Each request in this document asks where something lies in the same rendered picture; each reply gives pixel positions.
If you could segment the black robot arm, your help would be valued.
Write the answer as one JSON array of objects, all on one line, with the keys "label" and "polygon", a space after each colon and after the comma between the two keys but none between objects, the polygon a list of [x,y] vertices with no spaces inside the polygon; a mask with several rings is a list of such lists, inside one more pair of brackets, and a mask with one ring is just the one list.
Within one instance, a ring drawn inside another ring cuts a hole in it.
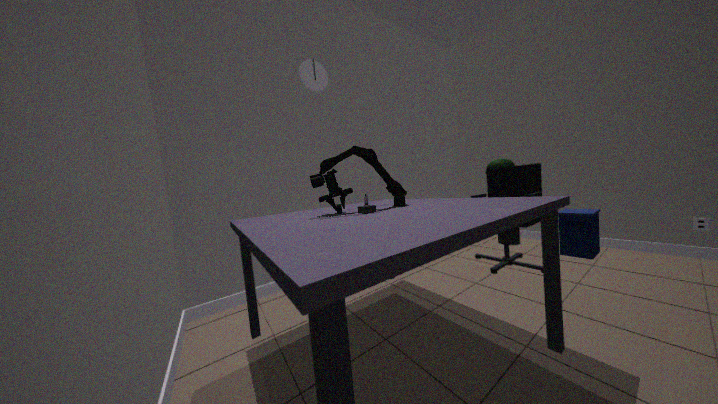
[{"label": "black robot arm", "polygon": [[[406,206],[405,204],[405,196],[407,192],[402,188],[402,186],[395,180],[392,179],[392,177],[388,174],[388,172],[384,169],[384,167],[380,164],[380,162],[377,159],[377,155],[375,154],[373,149],[366,149],[358,146],[353,146],[352,148],[346,150],[345,152],[326,159],[321,162],[320,164],[320,172],[316,175],[311,175],[311,184],[313,188],[317,188],[320,186],[323,186],[325,181],[326,184],[330,184],[336,181],[334,173],[337,171],[332,169],[332,171],[327,172],[326,175],[323,175],[326,171],[333,168],[337,163],[340,161],[348,158],[351,155],[357,155],[358,157],[363,158],[368,164],[372,165],[372,167],[377,171],[377,173],[381,176],[381,178],[386,182],[387,187],[386,189],[389,191],[389,193],[392,193],[392,196],[394,196],[394,205],[393,206]],[[324,180],[325,178],[325,180]]]}]

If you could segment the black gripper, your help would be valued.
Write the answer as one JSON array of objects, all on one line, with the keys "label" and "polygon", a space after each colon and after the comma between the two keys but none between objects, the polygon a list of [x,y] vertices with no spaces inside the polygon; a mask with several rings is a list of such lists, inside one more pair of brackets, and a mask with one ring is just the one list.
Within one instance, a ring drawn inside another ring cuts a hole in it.
[{"label": "black gripper", "polygon": [[[327,184],[326,187],[329,190],[329,196],[324,195],[324,196],[319,197],[319,202],[324,202],[326,200],[326,202],[328,202],[337,211],[337,207],[335,205],[334,199],[332,199],[332,198],[336,197],[336,196],[341,196],[340,197],[341,204],[342,204],[343,209],[345,209],[345,197],[347,196],[347,194],[350,194],[353,192],[352,188],[345,189],[341,192],[339,190],[337,181]],[[336,193],[339,193],[339,194],[336,194]]]}]

